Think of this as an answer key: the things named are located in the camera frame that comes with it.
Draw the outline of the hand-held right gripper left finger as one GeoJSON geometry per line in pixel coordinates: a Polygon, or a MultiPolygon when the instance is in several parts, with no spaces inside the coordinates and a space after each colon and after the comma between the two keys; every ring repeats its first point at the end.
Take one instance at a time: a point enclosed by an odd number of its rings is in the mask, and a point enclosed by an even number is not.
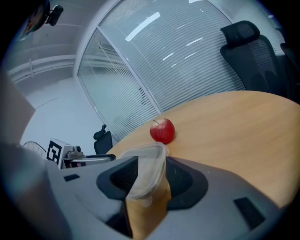
{"type": "Polygon", "coordinates": [[[45,166],[67,239],[132,239],[125,199],[138,176],[138,157],[63,170],[50,161],[45,166]]]}

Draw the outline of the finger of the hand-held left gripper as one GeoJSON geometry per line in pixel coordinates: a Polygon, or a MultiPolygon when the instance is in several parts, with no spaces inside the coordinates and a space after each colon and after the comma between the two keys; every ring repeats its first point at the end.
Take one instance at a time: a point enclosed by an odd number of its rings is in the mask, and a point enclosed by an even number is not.
{"type": "Polygon", "coordinates": [[[72,164],[101,164],[110,162],[116,159],[114,154],[96,154],[75,158],[71,160],[72,164]]]}

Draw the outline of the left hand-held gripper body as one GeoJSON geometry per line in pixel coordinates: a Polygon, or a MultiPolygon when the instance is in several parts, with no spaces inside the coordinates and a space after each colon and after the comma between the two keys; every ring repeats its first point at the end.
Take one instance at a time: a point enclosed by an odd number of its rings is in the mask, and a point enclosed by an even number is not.
{"type": "Polygon", "coordinates": [[[46,159],[55,162],[59,169],[71,167],[71,161],[84,156],[80,146],[73,146],[58,139],[50,139],[46,159]]]}

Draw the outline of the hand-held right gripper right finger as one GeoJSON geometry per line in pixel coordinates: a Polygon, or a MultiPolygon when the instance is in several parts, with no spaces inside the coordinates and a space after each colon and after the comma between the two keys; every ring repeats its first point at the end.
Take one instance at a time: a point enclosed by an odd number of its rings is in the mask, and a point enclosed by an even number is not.
{"type": "Polygon", "coordinates": [[[281,209],[237,174],[185,159],[166,158],[171,199],[150,240],[259,240],[281,209]]]}

